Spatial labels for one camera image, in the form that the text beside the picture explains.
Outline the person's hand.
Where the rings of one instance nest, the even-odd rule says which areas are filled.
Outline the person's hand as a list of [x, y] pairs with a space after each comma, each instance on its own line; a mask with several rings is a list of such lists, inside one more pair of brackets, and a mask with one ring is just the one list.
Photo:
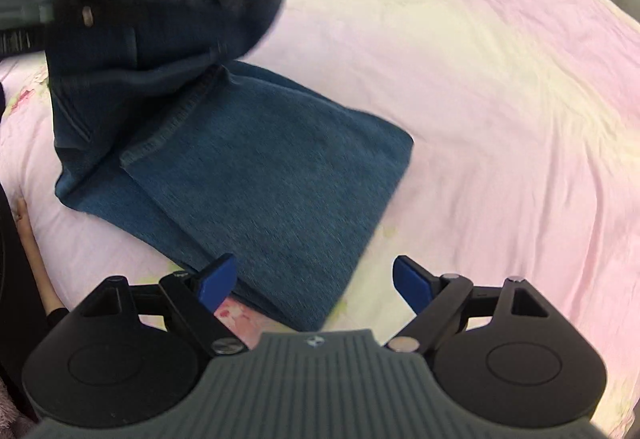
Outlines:
[[16, 201], [14, 219], [18, 232], [20, 232], [21, 234], [32, 233], [32, 226], [30, 225], [29, 221], [27, 203], [23, 197], [20, 197]]

